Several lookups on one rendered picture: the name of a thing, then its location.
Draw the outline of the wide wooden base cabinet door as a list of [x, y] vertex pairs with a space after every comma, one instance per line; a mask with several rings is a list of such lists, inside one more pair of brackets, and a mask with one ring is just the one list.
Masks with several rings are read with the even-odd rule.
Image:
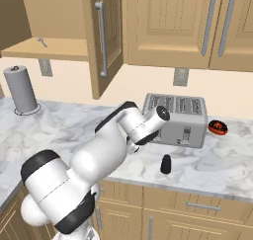
[[253, 240], [253, 227], [147, 208], [142, 214], [142, 240], [148, 240], [150, 214], [152, 240]]

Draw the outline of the grey wall socket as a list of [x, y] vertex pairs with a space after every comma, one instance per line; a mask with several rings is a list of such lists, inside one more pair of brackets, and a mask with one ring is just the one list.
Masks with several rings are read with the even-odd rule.
[[174, 71], [174, 86], [186, 87], [188, 85], [189, 69], [188, 68], [176, 68]]
[[39, 65], [40, 65], [42, 76], [47, 76], [47, 77], [52, 76], [52, 70], [51, 70], [51, 65], [50, 65], [49, 59], [40, 59]]

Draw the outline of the open wooden wall cabinet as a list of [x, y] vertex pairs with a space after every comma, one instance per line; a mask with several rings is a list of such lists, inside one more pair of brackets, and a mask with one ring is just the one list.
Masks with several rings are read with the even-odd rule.
[[83, 0], [0, 0], [0, 56], [86, 61]]

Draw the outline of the grey paper towel roll holder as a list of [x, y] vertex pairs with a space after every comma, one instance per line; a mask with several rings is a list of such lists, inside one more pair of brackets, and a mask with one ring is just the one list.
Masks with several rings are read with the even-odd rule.
[[12, 99], [14, 113], [29, 116], [37, 113], [41, 105], [37, 102], [28, 69], [24, 65], [15, 65], [3, 71]]

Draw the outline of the black shaker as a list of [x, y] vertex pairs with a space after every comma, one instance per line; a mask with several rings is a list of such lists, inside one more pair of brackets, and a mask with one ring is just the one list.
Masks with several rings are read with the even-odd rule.
[[172, 170], [172, 160], [169, 154], [165, 154], [160, 165], [160, 172], [163, 174], [170, 174]]

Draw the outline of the wooden corner base cabinet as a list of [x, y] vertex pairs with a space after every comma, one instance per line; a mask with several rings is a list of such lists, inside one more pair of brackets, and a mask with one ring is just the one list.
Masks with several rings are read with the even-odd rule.
[[7, 198], [0, 212], [0, 240], [52, 240], [56, 230], [51, 223], [34, 227], [21, 216], [21, 203], [28, 191], [20, 187]]

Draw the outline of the wide wooden drawer front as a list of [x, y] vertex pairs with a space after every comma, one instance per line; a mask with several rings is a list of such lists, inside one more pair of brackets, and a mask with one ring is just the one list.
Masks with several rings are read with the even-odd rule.
[[[253, 226], [253, 203], [240, 200], [208, 197], [158, 188], [143, 188], [144, 207], [162, 211], [176, 211], [187, 215], [205, 216], [228, 222]], [[186, 206], [186, 202], [220, 206], [220, 211]]]

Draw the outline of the narrow wooden drawer front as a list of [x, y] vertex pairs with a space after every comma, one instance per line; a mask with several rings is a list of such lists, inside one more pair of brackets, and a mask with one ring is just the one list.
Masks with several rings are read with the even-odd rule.
[[142, 207], [142, 186], [103, 180], [100, 200]]

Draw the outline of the wide wooden wall cabinet door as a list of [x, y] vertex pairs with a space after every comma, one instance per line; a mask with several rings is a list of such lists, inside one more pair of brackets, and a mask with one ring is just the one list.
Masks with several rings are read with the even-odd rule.
[[210, 0], [127, 0], [128, 62], [208, 68], [220, 1], [215, 1], [209, 47], [202, 56]]

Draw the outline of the silver toaster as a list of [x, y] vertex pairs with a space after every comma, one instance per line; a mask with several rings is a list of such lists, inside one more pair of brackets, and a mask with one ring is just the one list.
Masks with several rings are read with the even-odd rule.
[[208, 129], [208, 113], [204, 98], [148, 93], [142, 112], [145, 114], [157, 106], [166, 108], [170, 120], [153, 139], [154, 143], [203, 147]]

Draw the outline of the narrow wooden base cabinet door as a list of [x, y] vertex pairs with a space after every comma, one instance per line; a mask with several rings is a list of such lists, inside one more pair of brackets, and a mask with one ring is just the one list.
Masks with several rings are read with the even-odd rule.
[[[100, 208], [103, 229], [99, 230], [97, 207]], [[94, 214], [94, 226], [101, 240], [141, 240], [142, 209], [137, 206], [99, 201]]]

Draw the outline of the open wooden cabinet door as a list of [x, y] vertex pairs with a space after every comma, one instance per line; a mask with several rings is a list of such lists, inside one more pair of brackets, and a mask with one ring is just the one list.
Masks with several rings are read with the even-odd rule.
[[[101, 76], [103, 71], [101, 25], [99, 11], [95, 9], [95, 3], [99, 1], [104, 5], [107, 78]], [[124, 63], [122, 0], [83, 0], [83, 10], [92, 96], [98, 100]]]

